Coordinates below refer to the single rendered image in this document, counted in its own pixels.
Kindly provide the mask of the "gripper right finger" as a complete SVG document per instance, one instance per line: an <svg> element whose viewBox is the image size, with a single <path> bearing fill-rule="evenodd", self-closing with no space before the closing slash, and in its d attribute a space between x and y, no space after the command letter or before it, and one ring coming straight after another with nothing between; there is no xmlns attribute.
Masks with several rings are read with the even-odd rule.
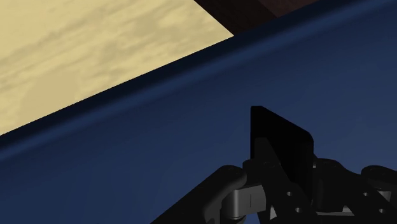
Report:
<svg viewBox="0 0 397 224"><path fill-rule="evenodd" d="M313 208L321 224L397 224L397 171L369 165L356 174L336 160L313 163Z"/></svg>

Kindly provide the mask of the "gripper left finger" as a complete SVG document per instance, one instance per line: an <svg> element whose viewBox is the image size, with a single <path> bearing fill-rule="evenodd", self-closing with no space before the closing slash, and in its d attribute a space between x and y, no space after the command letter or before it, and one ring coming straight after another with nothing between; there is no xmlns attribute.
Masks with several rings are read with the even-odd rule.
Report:
<svg viewBox="0 0 397 224"><path fill-rule="evenodd" d="M260 224L312 224L311 200L289 180L268 140L254 140L264 158L242 167L224 165L151 224L244 224L256 213Z"/></svg>

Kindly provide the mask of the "black rectangular slab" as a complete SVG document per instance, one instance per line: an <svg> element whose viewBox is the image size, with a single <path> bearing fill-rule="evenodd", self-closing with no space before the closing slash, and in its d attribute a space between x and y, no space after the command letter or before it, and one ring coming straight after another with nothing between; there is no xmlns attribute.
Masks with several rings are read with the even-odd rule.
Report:
<svg viewBox="0 0 397 224"><path fill-rule="evenodd" d="M314 160L314 140L311 134L263 106L251 106L251 158L264 158L265 150L254 148L254 140L261 137L270 143L289 180L296 183L311 200Z"/></svg>

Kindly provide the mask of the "dark blue sofa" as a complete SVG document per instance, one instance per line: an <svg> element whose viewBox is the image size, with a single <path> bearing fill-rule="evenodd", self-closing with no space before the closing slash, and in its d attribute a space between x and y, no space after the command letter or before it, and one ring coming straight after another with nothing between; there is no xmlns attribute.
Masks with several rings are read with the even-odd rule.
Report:
<svg viewBox="0 0 397 224"><path fill-rule="evenodd" d="M0 136L0 224L151 224L250 159L250 109L314 160L397 171L397 0L319 0Z"/></svg>

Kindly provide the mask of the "dark brown robot stand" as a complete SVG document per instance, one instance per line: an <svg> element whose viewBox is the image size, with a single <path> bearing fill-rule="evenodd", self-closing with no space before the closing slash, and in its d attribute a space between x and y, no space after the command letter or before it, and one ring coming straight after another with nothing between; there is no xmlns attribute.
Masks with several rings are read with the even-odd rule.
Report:
<svg viewBox="0 0 397 224"><path fill-rule="evenodd" d="M319 0L194 0L233 35Z"/></svg>

